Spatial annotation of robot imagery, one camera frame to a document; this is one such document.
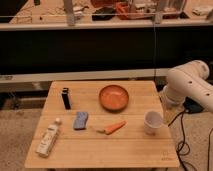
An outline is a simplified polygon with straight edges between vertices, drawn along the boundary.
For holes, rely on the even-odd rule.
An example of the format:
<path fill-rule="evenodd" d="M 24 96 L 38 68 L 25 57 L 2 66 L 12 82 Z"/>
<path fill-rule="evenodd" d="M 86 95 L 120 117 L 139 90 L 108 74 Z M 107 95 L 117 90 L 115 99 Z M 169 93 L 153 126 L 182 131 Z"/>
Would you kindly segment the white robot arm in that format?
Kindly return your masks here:
<path fill-rule="evenodd" d="M 170 109 L 182 105 L 188 97 L 213 113 L 213 85 L 206 81 L 209 73 L 208 65 L 201 60 L 193 60 L 169 69 L 167 84 L 162 90 L 165 107 Z"/>

